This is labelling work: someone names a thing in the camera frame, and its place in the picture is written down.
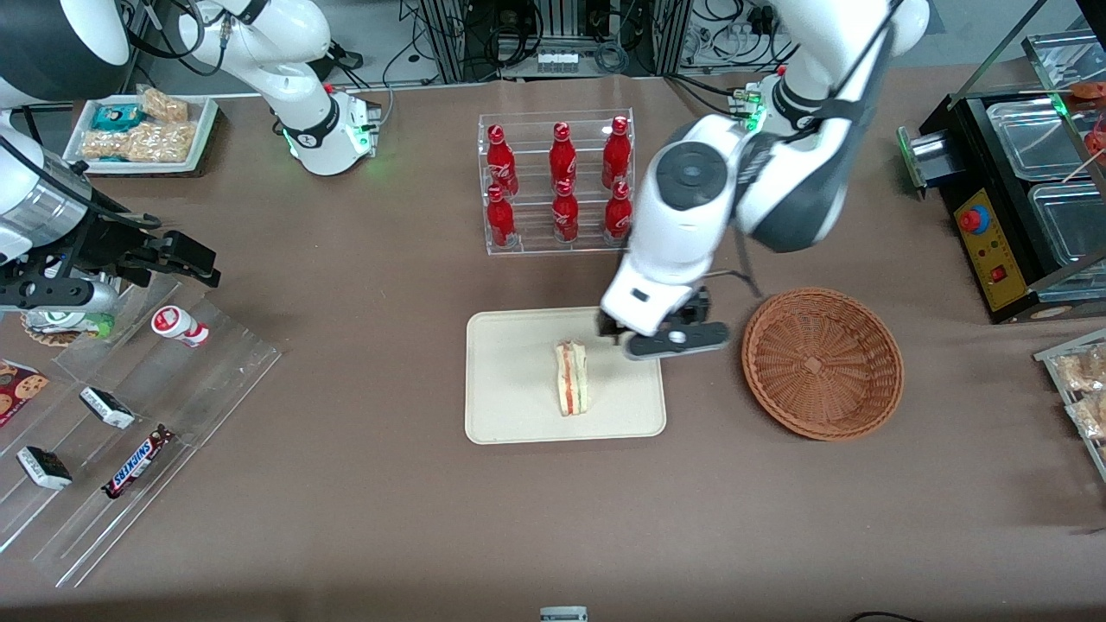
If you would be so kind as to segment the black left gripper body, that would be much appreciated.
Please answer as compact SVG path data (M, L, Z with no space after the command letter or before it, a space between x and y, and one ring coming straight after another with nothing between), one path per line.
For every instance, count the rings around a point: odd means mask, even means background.
M703 336L709 333L711 300L706 287L696 289L691 297L661 320L657 336L680 333L684 336Z

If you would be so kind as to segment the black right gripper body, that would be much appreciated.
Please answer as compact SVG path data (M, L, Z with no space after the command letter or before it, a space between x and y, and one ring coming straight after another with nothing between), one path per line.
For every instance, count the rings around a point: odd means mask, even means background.
M165 265L163 253L176 237L175 230L157 230L136 218L111 219L90 216L54 243L33 248L33 257L46 265L70 261L71 276L106 273L131 284L147 287L153 279L150 265Z

